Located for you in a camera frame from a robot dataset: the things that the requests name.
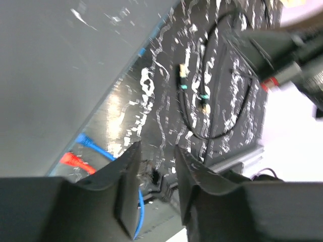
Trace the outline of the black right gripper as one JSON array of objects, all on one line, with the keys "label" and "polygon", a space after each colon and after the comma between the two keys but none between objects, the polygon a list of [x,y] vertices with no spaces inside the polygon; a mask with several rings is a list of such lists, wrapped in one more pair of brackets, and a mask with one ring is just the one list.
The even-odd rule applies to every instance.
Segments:
[{"label": "black right gripper", "polygon": [[223,38],[265,91],[293,83],[322,113],[322,25],[227,30]]}]

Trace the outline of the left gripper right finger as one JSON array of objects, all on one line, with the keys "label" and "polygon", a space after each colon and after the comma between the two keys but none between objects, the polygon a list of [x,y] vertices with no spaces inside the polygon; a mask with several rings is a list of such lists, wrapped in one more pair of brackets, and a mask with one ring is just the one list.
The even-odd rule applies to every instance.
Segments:
[{"label": "left gripper right finger", "polygon": [[215,173],[175,148],[189,241],[322,241],[322,183]]}]

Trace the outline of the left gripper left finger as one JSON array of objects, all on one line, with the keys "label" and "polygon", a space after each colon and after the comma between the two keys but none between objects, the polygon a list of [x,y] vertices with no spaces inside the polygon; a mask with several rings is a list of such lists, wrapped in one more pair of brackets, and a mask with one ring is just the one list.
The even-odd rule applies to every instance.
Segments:
[{"label": "left gripper left finger", "polygon": [[138,219],[141,144],[76,183],[1,179],[1,241],[131,241]]}]

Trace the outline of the dark grey network switch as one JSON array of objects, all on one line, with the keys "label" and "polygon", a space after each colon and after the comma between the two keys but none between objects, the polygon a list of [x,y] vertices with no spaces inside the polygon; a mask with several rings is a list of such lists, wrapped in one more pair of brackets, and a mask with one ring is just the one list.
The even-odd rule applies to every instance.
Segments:
[{"label": "dark grey network switch", "polygon": [[49,174],[176,1],[1,1],[1,176]]}]

